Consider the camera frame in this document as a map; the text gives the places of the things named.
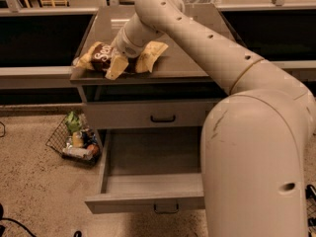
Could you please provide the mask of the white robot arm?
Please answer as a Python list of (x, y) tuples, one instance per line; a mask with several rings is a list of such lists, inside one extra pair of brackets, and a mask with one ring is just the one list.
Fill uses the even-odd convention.
[(114, 40), (136, 57), (168, 35), (226, 93), (208, 114), (200, 166), (210, 237), (308, 237), (303, 153), (315, 99), (296, 78), (187, 17), (182, 0), (135, 0)]

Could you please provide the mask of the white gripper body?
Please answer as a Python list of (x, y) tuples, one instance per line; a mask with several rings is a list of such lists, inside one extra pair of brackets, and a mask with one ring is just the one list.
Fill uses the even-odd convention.
[(111, 46), (127, 58), (138, 57), (144, 49), (143, 46), (137, 46), (129, 40), (124, 28), (121, 28), (118, 31), (118, 34), (112, 41)]

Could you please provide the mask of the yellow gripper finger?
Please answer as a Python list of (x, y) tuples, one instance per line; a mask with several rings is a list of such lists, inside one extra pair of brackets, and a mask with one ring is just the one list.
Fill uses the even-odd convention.
[(163, 42), (151, 41), (138, 56), (135, 64), (135, 72), (152, 72), (155, 61), (167, 48), (168, 45)]
[(123, 55), (115, 55), (111, 60), (110, 68), (107, 70), (106, 78), (109, 80), (118, 79), (128, 66), (128, 60)]

